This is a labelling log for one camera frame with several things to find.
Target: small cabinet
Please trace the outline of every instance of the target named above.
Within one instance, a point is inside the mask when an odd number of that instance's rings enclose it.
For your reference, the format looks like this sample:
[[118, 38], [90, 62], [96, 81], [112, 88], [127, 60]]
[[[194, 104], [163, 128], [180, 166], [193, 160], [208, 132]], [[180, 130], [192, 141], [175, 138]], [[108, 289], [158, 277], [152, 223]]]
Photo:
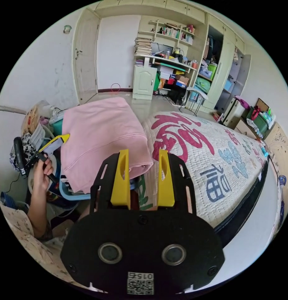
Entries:
[[209, 14], [209, 25], [215, 28], [220, 33], [224, 34], [224, 24], [210, 14]]
[[142, 5], [166, 7], [167, 0], [143, 0]]
[[196, 19], [196, 20], [198, 20], [198, 21], [200, 21], [200, 22], [202, 22], [202, 23], [204, 23], [204, 24], [206, 22], [205, 12], [203, 12], [202, 10], [197, 9], [193, 6], [190, 6], [190, 5], [187, 6], [187, 15], [194, 18], [194, 19]]
[[102, 0], [97, 5], [96, 10], [101, 9], [101, 8], [105, 8], [105, 7], [116, 6], [118, 4], [119, 4], [119, 0]]
[[166, 8], [174, 10], [179, 13], [187, 14], [187, 5], [181, 2], [177, 2], [174, 0], [167, 0]]
[[242, 54], [245, 54], [245, 45], [244, 42], [239, 38], [237, 35], [236, 36], [236, 47], [242, 52]]
[[142, 4], [142, 0], [120, 0], [119, 5]]
[[227, 37], [233, 44], [235, 44], [235, 33], [226, 25], [224, 25], [224, 36]]
[[134, 99], [152, 99], [156, 71], [156, 68], [135, 66], [132, 90], [132, 97]]

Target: stack of papers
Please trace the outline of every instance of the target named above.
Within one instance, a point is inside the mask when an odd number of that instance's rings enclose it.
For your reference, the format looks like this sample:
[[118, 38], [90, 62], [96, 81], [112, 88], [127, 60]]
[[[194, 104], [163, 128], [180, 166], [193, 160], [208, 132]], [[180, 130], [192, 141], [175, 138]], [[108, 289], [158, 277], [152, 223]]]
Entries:
[[137, 37], [135, 39], [135, 54], [151, 55], [151, 38]]

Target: tiled floor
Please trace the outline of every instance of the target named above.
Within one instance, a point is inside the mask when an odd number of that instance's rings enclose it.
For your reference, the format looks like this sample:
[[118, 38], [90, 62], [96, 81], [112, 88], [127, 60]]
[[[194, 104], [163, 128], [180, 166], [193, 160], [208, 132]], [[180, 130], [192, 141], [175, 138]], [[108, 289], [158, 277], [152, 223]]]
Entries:
[[[160, 112], [160, 111], [178, 111], [178, 107], [173, 106], [169, 101], [164, 100], [162, 96], [153, 96], [152, 100], [136, 100], [132, 98], [132, 93], [130, 92], [119, 92], [119, 93], [98, 93], [89, 102], [112, 98], [112, 97], [123, 97], [126, 102], [131, 106], [133, 112], [138, 117], [139, 121], [142, 122], [149, 115]], [[193, 113], [185, 108], [182, 108], [183, 113], [191, 114]], [[200, 118], [207, 119], [209, 121], [214, 121], [212, 115], [205, 112], [198, 112], [197, 116]]]

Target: green basket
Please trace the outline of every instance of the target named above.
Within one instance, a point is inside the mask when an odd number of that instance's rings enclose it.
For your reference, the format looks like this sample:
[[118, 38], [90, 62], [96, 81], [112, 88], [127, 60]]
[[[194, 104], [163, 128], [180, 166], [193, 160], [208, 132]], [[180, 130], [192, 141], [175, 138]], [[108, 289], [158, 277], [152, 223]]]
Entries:
[[[251, 106], [250, 111], [246, 117], [247, 119], [251, 119], [253, 111], [254, 111], [254, 107]], [[260, 114], [258, 114], [257, 117], [253, 120], [253, 122], [259, 129], [260, 133], [264, 135], [265, 132], [268, 130], [268, 124], [266, 120]]]

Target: cable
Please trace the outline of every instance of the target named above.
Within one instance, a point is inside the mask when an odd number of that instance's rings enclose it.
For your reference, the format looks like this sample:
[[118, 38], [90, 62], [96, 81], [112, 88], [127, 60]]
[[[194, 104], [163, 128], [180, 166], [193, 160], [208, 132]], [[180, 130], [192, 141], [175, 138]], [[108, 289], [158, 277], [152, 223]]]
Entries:
[[16, 180], [14, 180], [14, 181], [11, 182], [10, 189], [7, 192], [5, 192], [5, 193], [8, 193], [11, 190], [12, 183], [18, 181], [19, 177], [20, 177], [20, 173], [18, 174], [18, 178]]

